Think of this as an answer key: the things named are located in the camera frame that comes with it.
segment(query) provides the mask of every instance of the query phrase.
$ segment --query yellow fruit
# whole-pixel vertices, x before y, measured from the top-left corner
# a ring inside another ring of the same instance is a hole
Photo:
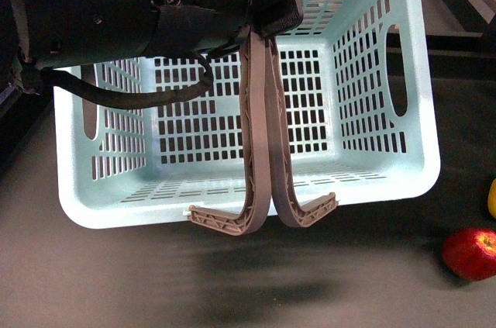
[[[489,207],[489,212],[491,213],[491,215],[496,218],[496,179],[493,181],[491,189],[489,190],[487,206]]]

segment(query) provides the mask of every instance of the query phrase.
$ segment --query laundry basket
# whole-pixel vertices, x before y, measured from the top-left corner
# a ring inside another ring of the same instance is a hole
[[[302,204],[335,192],[341,205],[426,192],[439,173],[439,151],[420,0],[304,3],[303,24],[278,38],[288,190],[294,186]],[[387,73],[391,27],[399,27],[405,62],[404,115],[394,111]],[[80,98],[56,89],[60,201],[73,221],[90,228],[176,222],[187,219],[190,205],[241,211],[250,178],[239,55],[212,66],[215,88],[205,97],[135,112],[98,107],[96,120]],[[121,91],[190,85],[199,71],[164,58],[95,65],[98,86]],[[88,135],[85,123],[94,122],[96,133]],[[255,189],[267,185],[270,179]]]

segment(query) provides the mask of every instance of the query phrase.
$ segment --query basket handle hole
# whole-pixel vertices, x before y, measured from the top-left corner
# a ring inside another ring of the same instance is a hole
[[[387,82],[394,112],[399,117],[408,110],[408,94],[405,82],[405,60],[401,49],[401,36],[398,26],[391,26],[386,36]]]
[[[96,85],[95,67],[92,64],[81,66],[81,78],[89,84]],[[97,134],[98,106],[83,99],[84,134],[89,140],[95,140]]]

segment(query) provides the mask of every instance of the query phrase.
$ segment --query red apple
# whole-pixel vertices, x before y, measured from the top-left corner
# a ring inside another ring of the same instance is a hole
[[[468,228],[446,238],[444,263],[458,276],[480,281],[496,275],[496,232]]]

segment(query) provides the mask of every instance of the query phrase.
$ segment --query dark gray table surface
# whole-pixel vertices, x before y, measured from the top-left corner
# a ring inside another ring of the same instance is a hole
[[[496,83],[434,90],[443,168],[430,193],[344,206],[308,230],[270,217],[244,238],[72,223],[48,112],[0,175],[0,326],[494,327],[496,278],[461,281],[439,246],[464,226],[496,228]]]

